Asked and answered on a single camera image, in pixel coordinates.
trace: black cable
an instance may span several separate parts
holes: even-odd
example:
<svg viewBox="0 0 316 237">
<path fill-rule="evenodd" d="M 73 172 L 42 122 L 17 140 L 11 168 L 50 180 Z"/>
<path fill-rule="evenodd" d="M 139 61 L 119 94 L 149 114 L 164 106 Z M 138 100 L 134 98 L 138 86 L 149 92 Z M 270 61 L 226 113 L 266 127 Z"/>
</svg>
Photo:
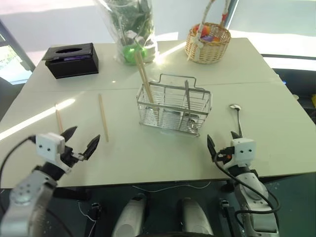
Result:
<svg viewBox="0 0 316 237">
<path fill-rule="evenodd" d="M 259 197 L 261 197 L 270 207 L 271 210 L 269 211 L 252 211 L 252 210 L 239 210 L 236 211 L 235 213 L 235 217 L 238 221 L 239 224 L 240 220 L 238 219 L 237 215 L 241 214 L 241 213 L 249 213 L 249 214 L 271 214 L 274 213 L 275 217 L 276 217 L 276 224 L 279 227 L 279 222 L 278 222 L 278 216 L 276 214 L 277 211 L 280 210 L 281 205 L 277 199 L 277 197 L 275 195 L 273 195 L 269 190 L 268 193 L 274 198 L 274 200 L 276 201 L 277 207 L 274 208 L 274 206 L 272 205 L 272 203 L 265 197 L 263 196 L 260 192 L 258 192 L 257 190 L 255 190 L 254 188 L 252 188 L 251 186 L 247 185 L 246 183 L 244 183 L 243 181 L 240 181 L 239 179 L 237 179 L 236 177 L 234 177 L 233 175 L 231 175 L 229 172 L 227 172 L 226 170 L 224 170 L 219 164 L 218 164 L 218 155 L 221 154 L 221 152 L 216 153 L 215 158 L 214 158 L 214 162 L 216 164 L 216 166 L 223 172 L 225 173 L 227 176 L 229 176 L 231 179 L 233 179 L 235 182 L 245 186 L 246 188 L 250 189 L 251 191 L 253 191 L 255 194 L 257 194 Z"/>
<path fill-rule="evenodd" d="M 46 210 L 47 213 L 49 213 L 52 217 L 54 217 L 56 219 L 56 221 L 64 228 L 64 230 L 67 232 L 67 234 L 70 237 L 74 237 L 74 235 L 71 233 L 71 231 L 68 229 L 68 227 L 65 225 L 65 223 L 51 210 L 47 209 Z"/>
<path fill-rule="evenodd" d="M 33 138 L 33 136 L 30 136 L 28 138 L 25 138 L 23 141 L 19 142 L 15 147 L 13 147 L 11 149 L 11 151 L 6 155 L 6 157 L 3 159 L 3 162 L 1 164 L 1 168 L 0 168 L 0 189 L 1 189 L 1 180 L 2 180 L 2 173 L 3 173 L 3 169 L 4 169 L 4 166 L 6 164 L 6 162 L 8 161 L 9 157 L 12 155 L 12 153 L 19 147 L 21 146 L 23 143 L 25 143 L 26 141 L 28 140 L 31 140 Z M 3 214 L 5 213 L 5 208 L 4 208 L 4 205 L 2 203 L 2 199 L 1 199 L 1 196 L 0 196 L 0 208 L 1 208 L 1 211 L 3 212 Z"/>
</svg>

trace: chopstick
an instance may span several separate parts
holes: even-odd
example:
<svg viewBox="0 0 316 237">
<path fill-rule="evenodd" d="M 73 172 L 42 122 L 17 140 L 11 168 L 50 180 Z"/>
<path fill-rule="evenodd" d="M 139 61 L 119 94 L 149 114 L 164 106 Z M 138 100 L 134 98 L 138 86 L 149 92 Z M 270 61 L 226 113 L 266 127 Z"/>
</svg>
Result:
<svg viewBox="0 0 316 237">
<path fill-rule="evenodd" d="M 56 114 L 56 118 L 57 118 L 57 123 L 58 123 L 58 128 L 59 128 L 59 133 L 63 133 L 63 124 L 61 123 L 61 117 L 60 117 L 60 114 L 59 114 L 59 111 L 56 107 L 56 103 L 55 103 L 55 114 Z"/>
<path fill-rule="evenodd" d="M 102 123 L 103 123 L 103 129 L 105 133 L 105 140 L 109 142 L 109 131 L 107 127 L 107 122 L 105 120 L 105 113 L 104 113 L 103 100 L 102 100 L 101 94 L 99 94 L 99 106 L 100 106 L 101 118 L 102 118 Z"/>
<path fill-rule="evenodd" d="M 154 99 L 153 99 L 152 91 L 150 90 L 150 85 L 149 85 L 146 71 L 144 68 L 143 58 L 142 58 L 141 52 L 139 50 L 135 52 L 135 61 L 136 61 L 136 65 L 137 65 L 138 70 L 139 70 L 139 74 L 142 78 L 149 102 L 153 104 Z"/>
</svg>

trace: metal utensil holder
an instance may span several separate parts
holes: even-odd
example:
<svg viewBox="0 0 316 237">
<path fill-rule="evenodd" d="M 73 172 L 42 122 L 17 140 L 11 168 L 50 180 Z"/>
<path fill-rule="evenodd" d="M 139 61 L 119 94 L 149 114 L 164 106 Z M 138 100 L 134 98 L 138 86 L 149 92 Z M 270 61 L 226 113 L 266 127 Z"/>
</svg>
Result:
<svg viewBox="0 0 316 237">
<path fill-rule="evenodd" d="M 185 86 L 162 84 L 162 76 L 184 78 Z M 194 80 L 191 88 L 188 79 Z M 198 131 L 212 108 L 212 94 L 197 88 L 196 81 L 194 77 L 160 74 L 158 82 L 149 83 L 154 103 L 149 102 L 142 85 L 136 96 L 140 124 L 199 136 Z"/>
</svg>

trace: plastic wrap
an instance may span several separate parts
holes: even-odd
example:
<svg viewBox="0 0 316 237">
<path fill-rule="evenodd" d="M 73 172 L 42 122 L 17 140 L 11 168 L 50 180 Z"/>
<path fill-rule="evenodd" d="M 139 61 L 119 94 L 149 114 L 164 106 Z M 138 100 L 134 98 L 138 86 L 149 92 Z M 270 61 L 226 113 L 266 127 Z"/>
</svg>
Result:
<svg viewBox="0 0 316 237">
<path fill-rule="evenodd" d="M 115 59 L 136 64 L 134 52 L 142 52 L 143 61 L 154 60 L 157 51 L 151 0 L 94 0 L 107 28 L 117 44 Z"/>
</svg>

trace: wicker basket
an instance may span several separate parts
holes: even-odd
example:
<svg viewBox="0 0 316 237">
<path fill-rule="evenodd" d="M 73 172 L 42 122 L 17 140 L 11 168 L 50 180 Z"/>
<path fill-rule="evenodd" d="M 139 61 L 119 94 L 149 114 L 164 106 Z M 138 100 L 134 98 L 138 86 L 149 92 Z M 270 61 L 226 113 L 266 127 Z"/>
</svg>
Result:
<svg viewBox="0 0 316 237">
<path fill-rule="evenodd" d="M 208 13 L 209 8 L 206 8 L 204 16 Z M 211 36 L 218 37 L 219 42 L 208 42 L 200 38 L 199 34 L 194 35 L 192 29 L 187 37 L 187 44 L 185 52 L 188 59 L 202 64 L 211 64 L 220 61 L 226 51 L 229 41 L 231 40 L 231 34 L 227 29 L 223 27 L 227 13 L 224 9 L 223 18 L 221 24 L 204 23 L 202 24 L 210 27 Z"/>
</svg>

